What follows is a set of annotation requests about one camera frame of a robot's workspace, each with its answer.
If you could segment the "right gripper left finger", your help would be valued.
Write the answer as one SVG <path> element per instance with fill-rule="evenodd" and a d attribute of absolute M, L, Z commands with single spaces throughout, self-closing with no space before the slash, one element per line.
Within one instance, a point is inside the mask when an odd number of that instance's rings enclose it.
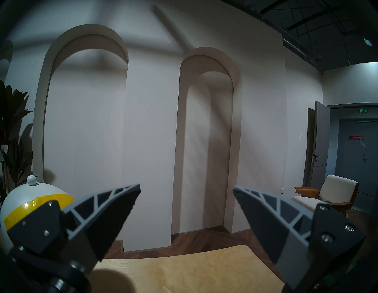
<path fill-rule="evenodd" d="M 38 197 L 6 217 L 6 231 L 14 247 L 35 256 L 80 264 L 88 275 L 101 262 L 120 233 L 140 185 L 93 193 L 77 201 L 67 195 Z"/>

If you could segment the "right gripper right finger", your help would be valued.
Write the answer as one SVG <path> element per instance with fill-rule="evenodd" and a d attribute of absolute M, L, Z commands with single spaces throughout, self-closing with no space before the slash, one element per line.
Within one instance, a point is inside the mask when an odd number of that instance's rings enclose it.
<path fill-rule="evenodd" d="M 310 212 L 277 194 L 235 186 L 233 194 L 282 290 L 352 290 L 353 258 L 366 236 L 330 204 Z"/>

